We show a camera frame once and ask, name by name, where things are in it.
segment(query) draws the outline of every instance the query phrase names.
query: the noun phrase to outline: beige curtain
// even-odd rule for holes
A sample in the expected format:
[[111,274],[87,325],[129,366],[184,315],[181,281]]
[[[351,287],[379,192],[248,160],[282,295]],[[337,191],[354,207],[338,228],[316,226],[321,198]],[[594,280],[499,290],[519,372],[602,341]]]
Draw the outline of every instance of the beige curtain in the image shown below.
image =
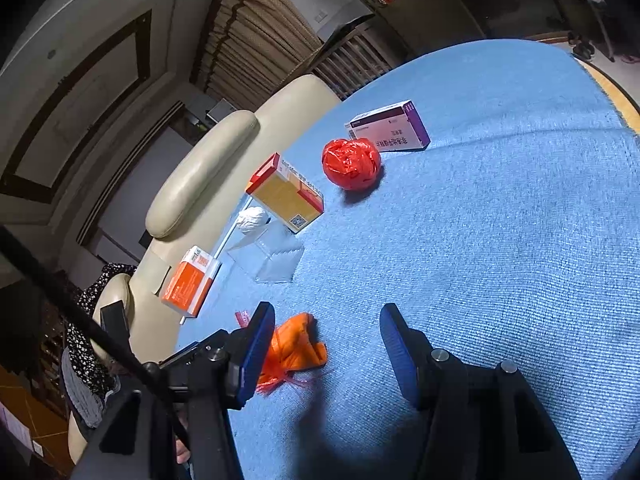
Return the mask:
[[290,0],[214,0],[200,62],[207,94],[255,111],[322,45]]

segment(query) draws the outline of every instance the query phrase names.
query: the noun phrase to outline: orange box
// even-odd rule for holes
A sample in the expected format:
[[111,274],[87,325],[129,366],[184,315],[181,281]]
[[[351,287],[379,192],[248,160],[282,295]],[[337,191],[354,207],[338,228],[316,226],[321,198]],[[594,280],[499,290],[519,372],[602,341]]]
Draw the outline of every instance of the orange box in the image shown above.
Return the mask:
[[178,264],[160,299],[184,317],[196,317],[219,268],[219,261],[193,246]]
[[270,156],[251,177],[246,192],[297,233],[324,212],[318,188],[300,175],[279,153]]

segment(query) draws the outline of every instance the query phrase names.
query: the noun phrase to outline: red plastic ball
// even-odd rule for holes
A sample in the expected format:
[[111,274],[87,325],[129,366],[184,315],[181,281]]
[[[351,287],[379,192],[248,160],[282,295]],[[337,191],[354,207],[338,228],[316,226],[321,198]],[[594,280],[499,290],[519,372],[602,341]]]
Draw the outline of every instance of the red plastic ball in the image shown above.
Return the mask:
[[322,169],[336,186],[361,191],[373,186],[380,173],[380,152],[368,139],[335,139],[322,150]]

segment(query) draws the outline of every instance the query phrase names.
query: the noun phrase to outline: black cable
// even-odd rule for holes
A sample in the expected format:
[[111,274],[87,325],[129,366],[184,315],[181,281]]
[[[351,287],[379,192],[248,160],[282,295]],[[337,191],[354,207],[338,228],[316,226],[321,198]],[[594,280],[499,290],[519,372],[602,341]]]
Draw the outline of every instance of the black cable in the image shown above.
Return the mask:
[[9,263],[43,290],[47,299],[59,309],[68,322],[73,323],[85,336],[98,343],[107,354],[124,366],[152,394],[160,399],[169,415],[174,433],[189,449],[189,436],[175,413],[168,386],[157,381],[131,352],[116,343],[100,325],[76,305],[56,277],[45,269],[4,225],[0,225],[0,252],[4,254]]

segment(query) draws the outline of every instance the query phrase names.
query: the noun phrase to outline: person's hand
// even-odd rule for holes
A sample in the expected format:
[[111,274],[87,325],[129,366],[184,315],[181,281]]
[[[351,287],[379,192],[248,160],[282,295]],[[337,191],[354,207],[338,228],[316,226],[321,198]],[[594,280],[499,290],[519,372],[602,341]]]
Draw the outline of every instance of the person's hand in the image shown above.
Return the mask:
[[178,464],[184,464],[191,457],[191,451],[189,451],[181,440],[175,441],[175,459]]

